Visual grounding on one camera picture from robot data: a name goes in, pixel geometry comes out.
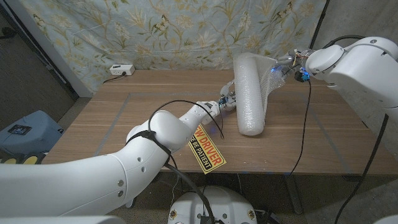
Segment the wooden table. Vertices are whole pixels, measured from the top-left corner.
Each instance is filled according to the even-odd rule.
[[[218,100],[233,71],[136,71],[131,77],[106,83],[87,104],[44,159],[44,164],[74,161],[116,152],[127,133],[146,121],[170,100]],[[300,154],[308,83],[292,77],[268,98],[266,126],[262,134],[243,136],[236,111],[224,113],[224,136],[213,123],[205,126],[227,164],[214,172],[284,174]],[[191,105],[166,106],[176,116]],[[312,80],[303,156],[296,174],[361,174],[373,149],[375,135],[325,82]],[[201,172],[188,146],[174,154],[184,172]],[[369,174],[398,174],[398,162],[380,146]]]

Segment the floral curtain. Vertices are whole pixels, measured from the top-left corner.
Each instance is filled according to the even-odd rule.
[[[112,64],[226,70],[233,57],[308,46],[326,0],[20,0],[95,93]]]

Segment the wire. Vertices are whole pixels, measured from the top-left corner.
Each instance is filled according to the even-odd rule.
[[[310,92],[308,94],[307,108],[305,109],[304,126],[303,126],[303,138],[302,138],[302,142],[301,142],[301,152],[300,152],[300,155],[299,155],[299,157],[297,159],[296,165],[294,165],[292,171],[290,172],[290,174],[287,177],[290,177],[293,174],[293,172],[296,169],[297,165],[299,164],[301,156],[303,154],[304,136],[305,136],[305,124],[307,123],[308,108],[310,107],[310,100],[311,100],[311,81],[310,80],[308,80],[308,84],[310,85]]]
[[[209,213],[210,223],[211,224],[215,224],[216,222],[215,222],[215,218],[214,218],[214,215],[213,215],[213,211],[210,208],[210,203],[207,200],[207,198],[205,197],[205,195],[195,185],[195,183],[193,183],[192,180],[189,179],[189,177],[187,177],[183,172],[181,172],[178,169],[176,169],[174,166],[171,166],[170,164],[165,164],[164,166],[166,168],[170,169],[171,171],[175,172],[177,175],[179,175],[199,195],[200,199],[205,204],[207,212]]]
[[[177,175],[177,181],[176,181],[176,183],[175,183],[175,185],[174,185],[174,187],[173,187],[173,190],[172,190],[172,193],[173,193],[173,199],[172,199],[172,203],[170,204],[170,208],[169,208],[169,210],[170,209],[172,209],[172,206],[173,206],[173,202],[174,202],[174,188],[175,188],[175,186],[177,186],[177,184],[178,184],[178,181],[180,180],[180,177]]]
[[[293,68],[295,68],[295,67],[297,67],[297,66],[299,66],[299,65],[301,65],[301,64],[296,64],[296,65],[294,65],[293,67],[291,67],[290,69],[288,69],[288,70],[284,73],[284,75],[286,75],[291,69],[293,69]]]
[[[244,193],[242,190],[242,183],[241,183],[241,178],[239,177],[239,174],[236,174],[238,176],[238,182],[239,182],[239,189],[241,191],[241,195],[244,197]]]
[[[177,168],[177,163],[175,163],[174,157],[173,157],[172,155],[170,155],[170,158],[172,158],[172,161],[173,161],[173,163],[174,163],[174,167],[175,167],[176,169],[178,169],[178,168]]]
[[[216,120],[214,120],[214,118],[213,118],[212,115],[209,113],[209,111],[207,111],[202,105],[199,105],[199,104],[197,104],[197,103],[194,103],[194,102],[188,101],[188,100],[172,100],[172,101],[169,101],[169,102],[163,104],[162,106],[158,107],[158,108],[151,114],[151,116],[149,117],[149,120],[148,120],[148,131],[151,131],[151,130],[150,130],[150,121],[152,120],[152,118],[154,117],[154,115],[156,114],[156,112],[158,112],[158,110],[162,109],[164,106],[166,106],[166,105],[168,105],[168,104],[171,104],[171,103],[174,103],[174,102],[190,103],[190,104],[197,105],[197,106],[199,106],[200,108],[202,108],[202,109],[208,114],[208,116],[210,116],[210,118],[214,121],[214,123],[217,125],[217,128],[219,129],[219,131],[220,131],[220,133],[221,133],[221,138],[224,139],[224,134],[223,134],[222,129],[218,126]]]
[[[173,185],[170,184],[170,183],[167,183],[166,181],[158,180],[158,182],[160,182],[160,183],[162,183],[162,184],[164,184],[164,185],[167,185],[167,186],[173,188]],[[180,189],[180,188],[178,188],[178,187],[174,188],[174,190],[178,190],[178,191],[181,191],[181,192],[184,192],[184,193],[189,192],[189,191],[182,190],[182,189]]]
[[[268,219],[269,219],[269,217],[270,217],[270,213],[271,212],[271,209],[270,208],[268,208],[268,210],[267,210],[267,217],[266,217],[266,221],[264,222],[265,224],[268,224]]]
[[[379,132],[379,136],[377,137],[377,140],[374,143],[374,147],[373,147],[373,151],[372,151],[371,157],[369,158],[368,163],[366,164],[365,170],[363,171],[363,174],[361,176],[361,179],[359,180],[359,182],[356,185],[355,189],[352,191],[351,195],[349,195],[347,200],[344,202],[344,204],[341,206],[340,210],[338,211],[337,216],[336,216],[336,220],[335,220],[335,224],[337,224],[338,219],[339,219],[341,213],[343,212],[345,206],[354,197],[355,193],[358,191],[359,187],[363,183],[363,181],[364,181],[364,179],[366,177],[366,174],[368,173],[368,170],[369,170],[369,168],[370,168],[370,166],[372,164],[374,156],[377,153],[377,149],[379,148],[379,145],[380,145],[380,142],[381,142],[381,138],[383,137],[383,134],[384,134],[384,130],[386,130],[387,122],[388,122],[388,115],[385,114],[383,123],[381,124],[381,129],[380,129],[380,132]]]
[[[295,66],[295,64],[296,64],[296,60],[297,60],[297,53],[296,53],[296,54],[294,54],[293,66]]]
[[[116,81],[117,79],[119,79],[119,78],[121,78],[121,77],[123,77],[123,76],[125,76],[125,75],[126,75],[126,72],[122,72],[122,74],[121,74],[120,76],[114,77],[114,78],[110,78],[110,79],[108,79],[108,80],[105,80],[102,84],[104,84],[104,83],[106,83],[106,82],[113,82],[113,81]]]
[[[308,56],[301,56],[301,55],[297,55],[298,58],[308,58]]]
[[[315,43],[315,40],[316,40],[317,37],[318,37],[319,29],[321,28],[323,19],[325,18],[326,10],[328,9],[329,2],[330,2],[330,0],[326,0],[325,7],[323,7],[321,16],[320,16],[319,21],[318,21],[318,24],[317,24],[317,28],[315,28],[315,32],[313,33],[313,36],[312,36],[312,39],[311,39],[311,43],[310,43],[310,46],[309,46],[310,49],[313,48],[313,45],[314,45],[314,43]]]
[[[207,187],[207,184],[205,185],[205,187],[203,188],[202,194],[205,194],[205,189]],[[205,203],[203,203],[203,215],[205,215]]]
[[[223,112],[221,111],[221,105],[219,107],[220,107],[220,116],[221,116],[221,130],[220,130],[220,132],[222,134],[223,133],[223,128],[224,128],[224,120],[223,120]]]
[[[361,36],[361,35],[344,35],[341,37],[337,37],[336,39],[332,40],[331,42],[329,42],[328,44],[326,44],[324,47],[322,47],[322,49],[325,49],[327,47],[332,46],[333,44],[335,44],[337,41],[339,40],[343,40],[343,39],[363,39],[365,37]]]

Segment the electrical outlet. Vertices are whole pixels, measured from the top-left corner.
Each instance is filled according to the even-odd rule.
[[[132,75],[136,70],[133,65],[112,65],[109,69],[112,75],[122,75],[126,72],[126,75]]]

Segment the yellow sign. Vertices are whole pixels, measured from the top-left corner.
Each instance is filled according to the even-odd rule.
[[[223,155],[221,155],[201,124],[199,124],[197,131],[188,144],[205,174],[226,164]]]

